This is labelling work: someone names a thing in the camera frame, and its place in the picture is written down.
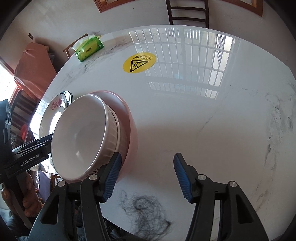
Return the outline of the person's left hand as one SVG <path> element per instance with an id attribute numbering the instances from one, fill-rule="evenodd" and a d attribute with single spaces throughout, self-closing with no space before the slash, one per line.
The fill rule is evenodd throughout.
<path id="1" fill-rule="evenodd" d="M 14 215 L 18 216 L 11 202 L 10 190 L 3 186 L 1 195 L 8 208 L 13 212 Z M 28 172 L 26 172 L 26 191 L 23 198 L 23 207 L 25 208 L 24 213 L 27 217 L 36 217 L 42 208 L 42 204 L 39 201 L 36 193 L 33 179 Z"/>

